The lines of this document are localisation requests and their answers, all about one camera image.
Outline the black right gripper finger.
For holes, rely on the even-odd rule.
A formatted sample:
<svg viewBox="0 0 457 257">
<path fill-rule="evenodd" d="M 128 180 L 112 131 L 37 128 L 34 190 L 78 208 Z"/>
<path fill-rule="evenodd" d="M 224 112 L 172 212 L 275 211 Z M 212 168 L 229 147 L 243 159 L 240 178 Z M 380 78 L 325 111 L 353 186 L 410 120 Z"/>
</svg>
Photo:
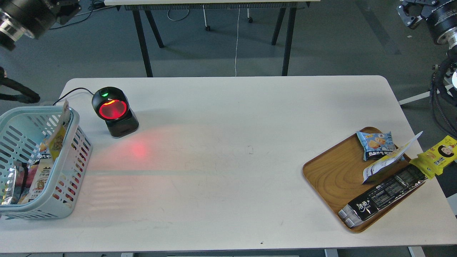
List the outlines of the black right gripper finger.
<svg viewBox="0 0 457 257">
<path fill-rule="evenodd" d="M 415 29 L 421 21 L 430 15 L 434 0 L 401 0 L 396 10 L 403 24 Z"/>
</svg>

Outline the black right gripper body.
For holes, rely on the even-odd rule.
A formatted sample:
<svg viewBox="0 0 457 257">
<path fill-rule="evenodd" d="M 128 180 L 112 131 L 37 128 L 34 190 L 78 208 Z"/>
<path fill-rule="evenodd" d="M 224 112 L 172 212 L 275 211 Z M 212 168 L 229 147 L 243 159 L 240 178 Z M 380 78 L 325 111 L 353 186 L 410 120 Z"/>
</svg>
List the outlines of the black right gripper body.
<svg viewBox="0 0 457 257">
<path fill-rule="evenodd" d="M 434 44 L 456 46 L 457 44 L 457 1 L 436 0 L 426 24 Z"/>
</svg>

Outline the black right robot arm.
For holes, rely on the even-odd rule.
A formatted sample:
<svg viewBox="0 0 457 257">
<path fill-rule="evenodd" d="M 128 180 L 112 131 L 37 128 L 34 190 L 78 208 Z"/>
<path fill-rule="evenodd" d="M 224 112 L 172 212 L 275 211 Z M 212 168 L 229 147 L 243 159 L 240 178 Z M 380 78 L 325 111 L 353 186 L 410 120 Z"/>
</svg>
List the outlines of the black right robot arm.
<svg viewBox="0 0 457 257">
<path fill-rule="evenodd" d="M 457 3 L 455 0 L 402 0 L 396 10 L 407 28 L 415 29 L 424 21 L 433 43 L 448 47 L 444 60 L 433 68 L 428 94 L 434 123 L 456 138 L 456 121 L 446 116 L 441 100 L 456 107 Z"/>
</svg>

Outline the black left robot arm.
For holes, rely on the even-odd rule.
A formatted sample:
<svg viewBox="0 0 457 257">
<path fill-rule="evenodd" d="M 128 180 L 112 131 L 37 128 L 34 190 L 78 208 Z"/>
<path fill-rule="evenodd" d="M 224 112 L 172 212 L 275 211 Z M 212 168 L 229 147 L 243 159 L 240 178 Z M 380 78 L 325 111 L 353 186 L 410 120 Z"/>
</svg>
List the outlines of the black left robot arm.
<svg viewBox="0 0 457 257">
<path fill-rule="evenodd" d="M 2 0 L 1 46 L 12 51 L 23 35 L 39 39 L 52 25 L 66 24 L 80 10 L 79 0 Z"/>
</svg>

